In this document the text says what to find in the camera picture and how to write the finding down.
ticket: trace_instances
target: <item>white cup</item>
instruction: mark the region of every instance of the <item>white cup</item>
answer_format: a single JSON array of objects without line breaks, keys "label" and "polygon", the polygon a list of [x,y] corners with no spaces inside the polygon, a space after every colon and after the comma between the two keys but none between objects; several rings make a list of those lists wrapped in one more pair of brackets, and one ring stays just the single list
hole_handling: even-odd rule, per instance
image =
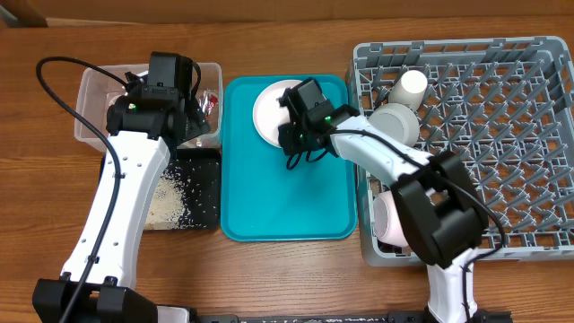
[{"label": "white cup", "polygon": [[388,103],[400,103],[416,111],[421,106],[428,85],[429,80],[422,72],[407,71],[388,94]]},{"label": "white cup", "polygon": [[370,115],[369,122],[378,131],[409,147],[419,139],[419,119],[402,104],[385,104]]},{"label": "white cup", "polygon": [[375,235],[379,241],[397,247],[409,245],[404,238],[403,227],[398,218],[395,200],[391,191],[377,195],[373,202],[373,211],[375,215]]}]

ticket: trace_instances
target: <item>wood surface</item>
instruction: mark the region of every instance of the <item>wood surface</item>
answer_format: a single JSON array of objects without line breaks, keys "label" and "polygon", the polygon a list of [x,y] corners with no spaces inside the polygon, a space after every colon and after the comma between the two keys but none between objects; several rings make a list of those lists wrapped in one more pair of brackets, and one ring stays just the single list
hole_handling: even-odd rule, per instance
[{"label": "wood surface", "polygon": [[48,27],[85,27],[85,26],[113,26],[121,24],[136,24],[137,22],[103,22],[83,19],[46,18]]},{"label": "wood surface", "polygon": [[292,22],[574,13],[574,2],[571,0],[12,1],[32,1],[47,18],[141,23]]},{"label": "wood surface", "polygon": [[0,0],[0,5],[18,19],[22,26],[47,27],[46,19],[30,0]]},{"label": "wood surface", "polygon": [[[35,65],[69,56],[96,65],[138,64],[153,50],[217,62],[224,83],[254,74],[341,77],[367,41],[556,35],[574,44],[569,16],[355,22],[134,25],[0,30],[0,321],[37,322],[31,295],[57,278],[91,207],[100,154],[74,139],[74,121],[41,89]],[[83,68],[46,66],[74,106]],[[574,262],[486,262],[474,274],[481,308],[516,322],[574,320]],[[241,316],[421,310],[423,266],[370,267],[358,229],[341,241],[238,243],[221,231],[145,232],[137,291],[200,314]]]}]

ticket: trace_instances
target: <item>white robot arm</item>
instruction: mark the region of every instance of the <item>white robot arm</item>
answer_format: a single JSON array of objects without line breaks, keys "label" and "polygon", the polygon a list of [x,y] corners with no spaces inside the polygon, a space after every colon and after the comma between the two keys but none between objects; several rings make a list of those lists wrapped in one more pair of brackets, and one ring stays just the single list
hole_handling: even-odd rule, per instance
[{"label": "white robot arm", "polygon": [[435,157],[407,147],[377,130],[353,108],[334,109],[312,79],[288,89],[279,101],[291,117],[291,123],[279,127],[279,142],[285,154],[325,148],[361,166],[391,188],[404,236],[428,264],[428,312],[432,319],[440,323],[466,322],[464,293],[473,316],[477,306],[472,266],[466,274],[463,266],[476,256],[486,215],[476,212],[456,193],[450,196],[454,192],[449,191],[450,199],[441,205],[433,205],[428,198],[446,188],[430,172],[450,177],[475,194],[458,158],[453,154]]},{"label": "white robot arm", "polygon": [[[147,134],[141,132],[120,131],[109,141],[119,156],[123,178],[109,229],[87,283],[103,284],[106,277],[114,277],[109,279],[117,279],[117,286],[134,289],[135,265],[145,218],[153,191],[168,166],[170,152],[163,139],[148,139]],[[80,280],[86,257],[91,253],[108,210],[114,176],[114,165],[108,152],[88,220],[72,256],[62,268],[61,275],[69,275],[73,282]]]},{"label": "white robot arm", "polygon": [[[398,143],[393,138],[385,135],[373,127],[363,117],[351,117],[336,127],[339,131],[365,130],[377,135],[403,153],[422,165],[429,162],[431,155]],[[388,147],[374,138],[365,135],[335,134],[331,135],[331,142],[339,157],[354,162],[373,174],[383,184],[390,187],[398,181],[403,174],[412,174],[418,170],[412,164],[392,152]],[[438,265],[427,266],[430,284],[429,311],[440,323],[463,323],[466,322],[465,308],[462,295],[462,266],[476,256],[476,249],[468,249],[452,261],[452,265],[441,268]],[[466,294],[470,314],[477,311],[473,296],[473,274],[466,273]]]}]

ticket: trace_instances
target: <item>white plate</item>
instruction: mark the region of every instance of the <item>white plate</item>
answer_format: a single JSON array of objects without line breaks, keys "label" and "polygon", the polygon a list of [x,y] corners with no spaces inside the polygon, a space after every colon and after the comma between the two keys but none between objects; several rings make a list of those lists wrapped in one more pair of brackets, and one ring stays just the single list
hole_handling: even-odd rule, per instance
[{"label": "white plate", "polygon": [[253,124],[265,141],[275,147],[279,145],[278,126],[289,122],[289,110],[279,106],[279,98],[285,89],[301,83],[300,80],[283,80],[267,86],[257,97],[253,106]]}]

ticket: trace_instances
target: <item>wooden table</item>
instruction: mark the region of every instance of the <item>wooden table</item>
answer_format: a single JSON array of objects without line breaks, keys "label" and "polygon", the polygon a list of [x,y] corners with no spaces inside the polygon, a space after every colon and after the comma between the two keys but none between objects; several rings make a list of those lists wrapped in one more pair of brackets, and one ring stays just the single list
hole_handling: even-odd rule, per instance
[{"label": "wooden table", "polygon": [[[562,17],[403,19],[0,30],[0,321],[39,321],[31,295],[57,278],[82,231],[98,182],[100,154],[74,139],[73,119],[39,86],[46,56],[95,65],[137,64],[153,50],[222,66],[225,84],[242,75],[344,76],[366,41],[557,35],[574,46]],[[55,63],[48,83],[74,106],[83,68]],[[137,291],[200,314],[243,316],[421,310],[423,266],[370,267],[358,230],[342,241],[237,243],[221,231],[146,232]],[[516,322],[574,320],[574,262],[481,263],[481,308],[512,310]]]}]

